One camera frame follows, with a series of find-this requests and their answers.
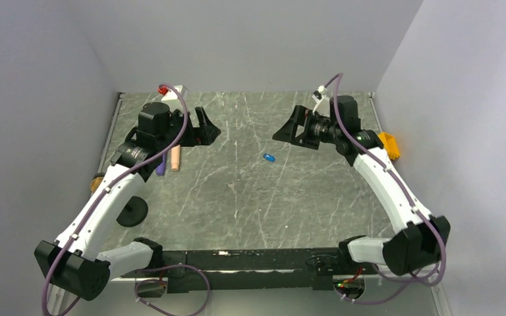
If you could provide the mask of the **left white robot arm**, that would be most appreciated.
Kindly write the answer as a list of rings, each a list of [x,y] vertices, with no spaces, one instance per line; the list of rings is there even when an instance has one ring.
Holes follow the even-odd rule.
[[[113,278],[137,270],[152,277],[162,270],[163,248],[147,238],[109,251],[101,248],[123,209],[161,164],[164,153],[177,145],[211,145],[220,135],[203,107],[194,110],[197,127],[189,113],[172,111],[165,103],[143,106],[136,126],[115,150],[101,184],[83,210],[54,242],[42,241],[36,247],[36,261],[49,283],[91,301]]]

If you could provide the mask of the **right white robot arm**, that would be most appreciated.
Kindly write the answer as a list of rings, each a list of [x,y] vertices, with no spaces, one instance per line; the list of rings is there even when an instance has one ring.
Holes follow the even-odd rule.
[[[308,149],[333,144],[337,153],[369,184],[382,204],[394,231],[392,238],[355,236],[339,243],[337,265],[354,273],[363,263],[386,266],[402,276],[417,269],[446,262],[451,225],[436,217],[409,190],[388,157],[382,141],[361,127],[358,104],[349,95],[331,100],[330,114],[297,105],[273,140]]]

